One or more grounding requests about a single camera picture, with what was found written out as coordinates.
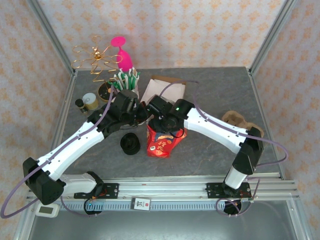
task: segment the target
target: white tag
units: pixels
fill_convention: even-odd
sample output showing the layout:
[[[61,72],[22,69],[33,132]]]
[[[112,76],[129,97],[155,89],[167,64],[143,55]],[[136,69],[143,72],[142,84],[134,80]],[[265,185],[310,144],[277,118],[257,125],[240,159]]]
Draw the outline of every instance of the white tag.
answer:
[[[136,197],[132,198],[131,209],[149,211],[150,199],[136,198]]]

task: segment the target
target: brown egg carton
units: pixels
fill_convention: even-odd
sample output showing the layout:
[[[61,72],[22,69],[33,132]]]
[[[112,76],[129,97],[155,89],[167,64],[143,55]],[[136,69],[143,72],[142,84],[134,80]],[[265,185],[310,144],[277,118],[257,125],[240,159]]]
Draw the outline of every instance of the brown egg carton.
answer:
[[[236,126],[236,127],[248,129],[248,130],[250,130],[252,127],[255,127],[256,129],[258,129],[260,131],[262,138],[265,135],[265,133],[261,127],[259,127],[258,125],[254,124],[252,122],[246,122],[244,116],[242,116],[240,113],[238,113],[236,111],[232,111],[232,110],[227,111],[223,115],[222,121],[224,121],[225,123],[228,123],[232,126]]]

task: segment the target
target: small jar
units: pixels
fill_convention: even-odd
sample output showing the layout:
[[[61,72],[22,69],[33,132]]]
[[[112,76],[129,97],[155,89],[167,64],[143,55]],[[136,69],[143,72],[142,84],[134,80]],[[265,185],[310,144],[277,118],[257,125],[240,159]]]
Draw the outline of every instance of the small jar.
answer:
[[[80,111],[83,114],[87,114],[88,113],[88,108],[86,107],[86,105],[84,104],[84,101],[82,101],[82,99],[77,99],[75,100],[75,105],[80,109]]]

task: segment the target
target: gray countertop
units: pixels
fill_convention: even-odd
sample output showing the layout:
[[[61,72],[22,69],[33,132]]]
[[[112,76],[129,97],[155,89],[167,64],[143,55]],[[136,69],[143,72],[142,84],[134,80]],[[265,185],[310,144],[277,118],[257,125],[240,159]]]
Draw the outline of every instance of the gray countertop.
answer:
[[[139,69],[141,72],[138,83],[139,95],[142,97],[152,75],[175,77],[184,80],[198,80],[200,87],[197,101],[203,111],[221,119],[229,110],[235,110],[252,122],[265,129],[261,113],[252,89],[247,70],[244,67],[221,68],[168,68]],[[86,93],[97,96],[101,82],[92,82],[90,71],[79,71],[75,79],[67,120],[62,140],[66,140],[86,121],[75,105],[75,100]],[[193,102],[194,83],[187,83],[184,98]],[[105,102],[99,100],[99,107]],[[141,144],[140,151],[135,155],[126,155],[120,140],[126,133],[135,133]],[[227,174],[235,154],[212,139],[194,131],[188,131],[183,139],[171,152],[170,158],[147,156],[147,127],[143,124],[130,130],[112,133],[104,141],[85,152],[67,170],[66,174],[83,174],[94,171],[102,179],[130,177],[161,177],[190,175],[221,175]],[[276,160],[272,147],[265,144],[259,163]],[[259,168],[257,173],[279,172],[278,165]]]

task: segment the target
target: red chip bag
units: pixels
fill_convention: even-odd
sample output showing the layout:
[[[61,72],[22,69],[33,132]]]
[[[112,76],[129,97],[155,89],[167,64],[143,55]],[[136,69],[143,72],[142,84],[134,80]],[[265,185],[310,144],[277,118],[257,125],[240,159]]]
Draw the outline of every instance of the red chip bag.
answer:
[[[172,135],[170,133],[155,132],[147,125],[146,154],[150,157],[169,158],[171,150],[187,136],[187,129],[172,132]]]

